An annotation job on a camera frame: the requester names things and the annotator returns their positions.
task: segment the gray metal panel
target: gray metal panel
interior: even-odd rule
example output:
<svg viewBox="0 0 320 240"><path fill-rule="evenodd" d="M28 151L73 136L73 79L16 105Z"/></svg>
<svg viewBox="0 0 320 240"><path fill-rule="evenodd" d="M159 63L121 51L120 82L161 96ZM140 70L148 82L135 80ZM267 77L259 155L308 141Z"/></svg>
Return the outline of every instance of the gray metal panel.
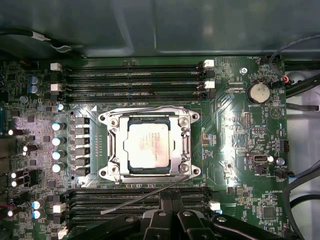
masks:
<svg viewBox="0 0 320 240"><path fill-rule="evenodd" d="M88 57L258 54L319 32L318 9L318 0L1 0L0 27L81 44ZM58 56L21 36L1 36L0 46L21 57Z"/></svg>

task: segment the motherboard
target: motherboard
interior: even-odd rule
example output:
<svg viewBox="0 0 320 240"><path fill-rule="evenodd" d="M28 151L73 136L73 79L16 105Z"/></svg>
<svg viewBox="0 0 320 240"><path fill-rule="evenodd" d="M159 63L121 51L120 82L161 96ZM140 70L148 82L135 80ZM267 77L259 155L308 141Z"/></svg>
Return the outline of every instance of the motherboard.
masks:
<svg viewBox="0 0 320 240"><path fill-rule="evenodd" d="M1 62L0 143L0 207L14 240L142 216L159 194L101 211L182 178L186 209L280 236L289 228L285 88L264 57Z"/></svg>

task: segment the wire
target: wire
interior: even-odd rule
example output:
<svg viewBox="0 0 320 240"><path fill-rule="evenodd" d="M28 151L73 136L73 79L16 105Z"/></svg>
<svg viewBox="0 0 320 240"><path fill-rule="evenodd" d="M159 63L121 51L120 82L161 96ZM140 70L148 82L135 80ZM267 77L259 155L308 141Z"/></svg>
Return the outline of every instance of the wire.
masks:
<svg viewBox="0 0 320 240"><path fill-rule="evenodd" d="M290 207L294 208L295 206L310 200L320 200L320 194L309 194L297 197L290 202Z"/></svg>
<svg viewBox="0 0 320 240"><path fill-rule="evenodd" d="M43 34L37 33L35 31L21 29L21 28L0 28L0 36L5 36L5 35L20 35L20 36L30 37L41 42L49 42L50 46L59 53L68 53L73 57L86 59L84 55L74 50L72 46L64 44L63 42L60 42L56 39L48 38Z"/></svg>
<svg viewBox="0 0 320 240"><path fill-rule="evenodd" d="M167 186L163 186L163 187L161 187L161 188L159 188L159 189L157 189L157 190L154 190L154 191L149 192L149 193L147 193L147 194L145 194L145 195L142 195L142 196L139 197L139 198L136 198L136 199L133 199L133 200L130 200L130 201L126 201L126 202L121 203L121 204L119 204L119 205L117 205L117 206L114 206L114 207L108 208L108 209L106 209L106 210L103 210L103 211L101 211L101 215L109 214L109 213L112 213L113 211L116 211L116 210L118 210L118 209L120 209L120 208L126 207L126 206L131 205L131 204L138 203L138 202L140 202L141 200L143 200L143 199L145 199L145 198L148 198L148 197L150 197L150 196L152 196L152 195L155 195L155 194L157 194L157 193L159 193L159 192L161 192L161 191L163 191L163 190L165 190L165 189L171 188L171 187L173 187L174 185L177 185L177 184L179 184L179 183L181 183L181 182L183 182L183 181L185 181L185 180L187 180L187 179L189 179L189 176L185 176L185 177L181 178L181 179L178 180L178 181L175 181L175 182L173 182L173 183L171 183L171 184L169 184L169 185L167 185Z"/></svg>
<svg viewBox="0 0 320 240"><path fill-rule="evenodd" d="M287 109L302 111L302 112L317 112L319 111L318 105L298 105L294 103L287 103L286 104Z"/></svg>
<svg viewBox="0 0 320 240"><path fill-rule="evenodd" d="M290 206L290 192L293 189L299 187L300 185L302 185L312 179L315 179L318 176L320 176L320 168L317 168L316 170L297 178L292 183L290 183L283 191L284 210L286 211L287 217L289 219L289 222L291 224L293 231L299 236L300 240L305 240L305 238L302 235L302 233L300 232L298 225L295 221L294 215L292 214L292 210L291 210L291 206Z"/></svg>
<svg viewBox="0 0 320 240"><path fill-rule="evenodd" d="M279 70L275 65L273 65L272 61L275 59L275 57L281 53L283 50L288 49L296 44L308 41L308 40L312 40L312 39L318 39L320 38L320 34L316 34L316 35L311 35L311 36L306 36L303 38L300 38L298 40L294 40L292 42L289 42L288 44L284 45L283 47L279 48L274 54L271 55L271 57L269 58L269 67L279 76L283 77L285 76L285 74L283 74L281 72L281 70Z"/></svg>
<svg viewBox="0 0 320 240"><path fill-rule="evenodd" d="M296 178L300 178L304 175L307 175L311 172L313 172L314 170L320 168L320 160L318 160L315 164L313 164L310 168L308 168L307 170L304 170L303 172L300 172L298 174L295 175Z"/></svg>

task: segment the cpu socket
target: cpu socket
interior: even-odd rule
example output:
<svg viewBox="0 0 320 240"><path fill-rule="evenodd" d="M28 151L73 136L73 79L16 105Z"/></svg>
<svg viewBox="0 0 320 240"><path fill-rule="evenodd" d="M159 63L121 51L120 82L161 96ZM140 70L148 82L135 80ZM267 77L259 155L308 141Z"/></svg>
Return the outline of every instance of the cpu socket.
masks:
<svg viewBox="0 0 320 240"><path fill-rule="evenodd" d="M107 125L107 166L117 183L170 183L200 175L191 161L191 124L199 113L178 106L117 108L99 115Z"/></svg>

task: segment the green pcb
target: green pcb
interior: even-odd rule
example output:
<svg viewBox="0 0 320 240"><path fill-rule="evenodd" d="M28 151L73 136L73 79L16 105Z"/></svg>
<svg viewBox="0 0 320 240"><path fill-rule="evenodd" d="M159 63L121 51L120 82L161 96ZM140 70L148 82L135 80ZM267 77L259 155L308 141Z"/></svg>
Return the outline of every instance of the green pcb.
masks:
<svg viewBox="0 0 320 240"><path fill-rule="evenodd" d="M124 62L137 66L157 65L197 65L206 59L214 60L215 98L203 100L179 100L157 102L102 102L70 103L65 113L56 112L56 104L45 98L50 92L46 76L49 74L47 61L39 63L39 68L25 71L18 63L6 63L2 66L2 75L16 75L16 83L8 86L9 102L3 104L6 111L6 131L10 126L28 129L35 136L34 143L41 145L37 154L27 157L13 157L12 170L28 167L45 170L41 176L43 181L32 188L37 197L63 193L68 188L110 188L119 187L113 182L98 176L98 170L107 164L107 127L98 122L98 116L115 108L157 107L165 105L184 106L200 114L200 119L191 125L192 164L201 169L201 175L180 186L209 186L219 192L219 202L224 214L234 216L252 225L283 235L289 227L288 219L283 212L282 191L288 184L286 179L275 177L277 168L288 167L288 153L281 148L281 142L287 140L286 96L284 87L271 88L271 83L279 81L279 77L263 64L258 56L235 57L162 57L162 58L106 58L87 60L59 60L60 64L69 68L121 66ZM43 78L43 94L37 96L28 92L29 75ZM254 103L248 98L248 90L257 82L268 86L269 96L263 103ZM183 86L178 95L183 96ZM21 96L28 96L27 103L20 103ZM20 117L11 117L13 110L20 110ZM27 121L34 116L34 123ZM59 137L72 138L70 122L75 117L90 118L91 173L82 178L72 178L71 169L61 174L51 172L51 143L44 143L43 137L56 137L51 125L54 121L66 122L67 129L59 133ZM59 147L67 152L70 147ZM267 157L261 165L253 162L253 157ZM35 159L37 166L29 166L29 160ZM277 164L278 159L285 164ZM57 181L54 188L48 187L48 181ZM158 187L158 184L121 184L120 187L140 188ZM64 225L53 224L48 219L31 219L31 210L21 212L10 222L16 239L50 239L57 234L51 229L61 230Z"/></svg>

